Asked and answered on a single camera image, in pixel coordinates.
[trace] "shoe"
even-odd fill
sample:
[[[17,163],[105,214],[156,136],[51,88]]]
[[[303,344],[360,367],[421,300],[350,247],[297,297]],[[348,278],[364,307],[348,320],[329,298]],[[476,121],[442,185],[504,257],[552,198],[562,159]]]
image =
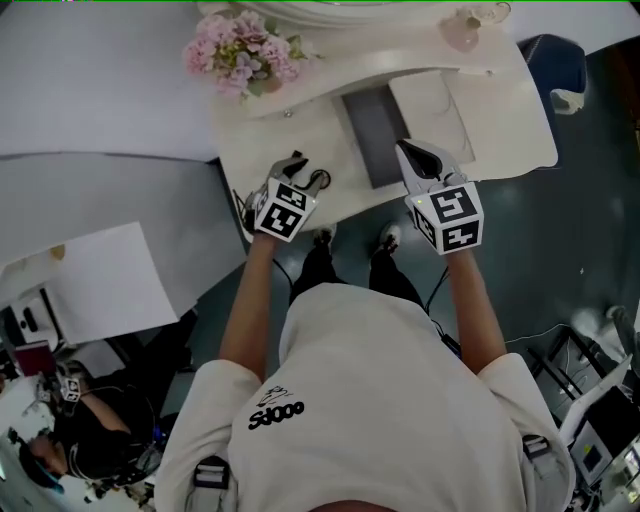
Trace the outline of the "shoe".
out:
[[[313,245],[315,247],[320,247],[322,245],[326,245],[331,252],[331,243],[336,236],[336,231],[338,230],[337,224],[331,224],[329,226],[322,226],[321,228],[316,229],[313,232]]]
[[[609,320],[613,320],[613,315],[619,309],[624,310],[624,306],[611,306],[609,309],[607,309],[607,311],[604,314],[604,316],[606,316]]]
[[[393,254],[395,250],[400,247],[400,241],[402,240],[402,229],[400,225],[395,222],[387,224],[380,233],[380,245],[376,252],[385,250],[389,254]]]

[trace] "person wearing white shirt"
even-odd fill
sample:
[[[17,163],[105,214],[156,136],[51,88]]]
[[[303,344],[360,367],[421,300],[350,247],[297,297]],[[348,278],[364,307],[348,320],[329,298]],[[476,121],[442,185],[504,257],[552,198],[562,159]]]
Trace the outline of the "person wearing white shirt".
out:
[[[371,289],[336,276],[334,234],[314,237],[267,378],[277,240],[256,233],[218,358],[167,445],[157,510],[197,508],[196,467],[218,455],[234,496],[211,511],[564,511],[573,466],[524,360],[506,351],[472,252],[446,256],[460,360],[393,261],[398,226],[381,235]]]

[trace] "black t-shirt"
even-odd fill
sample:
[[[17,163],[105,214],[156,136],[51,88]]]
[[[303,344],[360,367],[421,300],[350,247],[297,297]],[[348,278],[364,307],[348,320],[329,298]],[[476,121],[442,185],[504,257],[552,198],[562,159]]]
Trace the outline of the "black t-shirt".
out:
[[[54,438],[62,443],[73,476],[113,478],[126,473],[151,441],[153,416],[144,396],[112,376],[98,379],[92,388],[131,434],[107,430],[84,403],[78,402],[72,416],[56,418]]]

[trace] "person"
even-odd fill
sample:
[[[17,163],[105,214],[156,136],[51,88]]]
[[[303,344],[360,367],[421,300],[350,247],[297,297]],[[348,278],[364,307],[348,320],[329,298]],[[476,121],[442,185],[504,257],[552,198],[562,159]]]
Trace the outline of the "person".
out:
[[[569,454],[524,360],[506,351],[472,252],[446,256],[460,360],[394,262],[397,225],[381,234],[370,289],[337,277],[334,235],[314,236],[267,379],[277,241],[255,234],[218,358],[198,370],[169,438],[157,510],[201,504],[196,470],[212,455],[232,478],[225,507],[203,510],[564,510]]]
[[[63,475],[87,480],[125,475],[153,439],[176,371],[189,364],[185,344],[196,320],[189,312],[163,327],[124,369],[82,379],[71,414],[56,414],[53,432],[21,443],[20,463],[31,480],[63,492]]]

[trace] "flower bouquet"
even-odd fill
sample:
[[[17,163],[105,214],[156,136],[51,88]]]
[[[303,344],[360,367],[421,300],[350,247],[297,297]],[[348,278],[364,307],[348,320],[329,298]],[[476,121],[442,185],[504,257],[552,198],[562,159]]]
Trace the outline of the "flower bouquet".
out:
[[[275,21],[253,11],[208,15],[183,52],[190,73],[211,75],[220,93],[243,99],[295,81],[317,57],[299,35],[282,37]]]

